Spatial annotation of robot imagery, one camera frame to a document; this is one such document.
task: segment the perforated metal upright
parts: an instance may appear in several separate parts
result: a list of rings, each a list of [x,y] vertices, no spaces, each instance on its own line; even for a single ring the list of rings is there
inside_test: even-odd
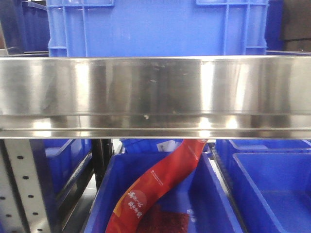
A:
[[[14,195],[6,196],[10,199],[15,196],[15,202],[18,200],[16,208],[12,210],[13,214],[6,214],[10,207],[3,206],[5,216],[10,215],[14,219],[13,222],[5,221],[5,227],[11,227],[10,232],[17,233],[60,232],[55,194],[43,141],[7,139],[2,141],[1,150],[0,166],[7,166],[8,177],[12,177],[11,186],[7,186],[11,189],[16,187],[14,192],[8,188]],[[0,185],[5,185],[5,176],[0,177]]]

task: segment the metal rail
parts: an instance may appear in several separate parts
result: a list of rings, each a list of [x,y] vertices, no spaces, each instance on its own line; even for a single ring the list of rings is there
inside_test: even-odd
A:
[[[0,138],[311,138],[311,57],[0,58]]]
[[[227,198],[231,204],[231,207],[237,217],[237,220],[239,221],[239,224],[243,230],[244,233],[248,233],[247,227],[244,223],[243,217],[241,216],[241,213],[238,209],[238,206],[235,202],[235,199],[232,196],[232,190],[231,190],[231,178],[227,174],[226,168],[224,168],[222,161],[215,149],[215,143],[208,143],[208,147],[211,151],[211,158],[210,163],[216,173],[217,178],[219,179],[219,182],[221,183],[221,186],[224,190],[224,192],[227,195]]]

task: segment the stainless steel bar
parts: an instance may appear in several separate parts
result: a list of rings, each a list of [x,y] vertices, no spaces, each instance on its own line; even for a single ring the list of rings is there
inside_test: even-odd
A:
[[[307,51],[277,51],[268,50],[267,55],[281,55],[281,56],[311,56],[311,52]]]
[[[22,54],[10,54],[10,57],[48,57],[48,52],[24,52]]]
[[[0,138],[311,138],[311,57],[0,58]]]
[[[4,142],[31,233],[61,232],[42,140]]]

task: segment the blue plastic crate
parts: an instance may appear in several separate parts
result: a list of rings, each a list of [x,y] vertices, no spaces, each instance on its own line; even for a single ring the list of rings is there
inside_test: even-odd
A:
[[[309,233],[311,154],[235,154],[233,195],[251,233]]]
[[[84,139],[85,145],[85,154],[88,154],[92,150],[92,141],[91,139]]]
[[[269,0],[266,40],[269,50],[283,50],[281,39],[284,0]]]
[[[307,153],[311,143],[307,140],[216,140],[216,150],[230,172],[234,153]]]
[[[85,140],[47,139],[44,140],[44,144],[51,169],[54,191],[58,193],[79,163],[85,158]]]
[[[268,0],[47,0],[50,56],[265,54]]]
[[[179,145],[182,139],[121,139],[127,153],[163,152],[169,144]]]
[[[119,198],[146,170],[169,153],[121,154],[111,158],[85,233],[102,233]],[[206,154],[198,168],[158,204],[164,211],[188,213],[189,233],[242,233]]]
[[[25,51],[48,51],[50,39],[47,7],[22,0],[14,0],[19,30]]]

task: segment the red packaging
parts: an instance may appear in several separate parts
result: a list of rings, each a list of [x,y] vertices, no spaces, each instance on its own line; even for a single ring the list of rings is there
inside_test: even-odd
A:
[[[188,233],[189,215],[162,211],[153,205],[139,222],[136,233]]]
[[[139,177],[118,201],[106,233],[135,233],[143,215],[198,165],[205,141],[185,139],[170,155]]]

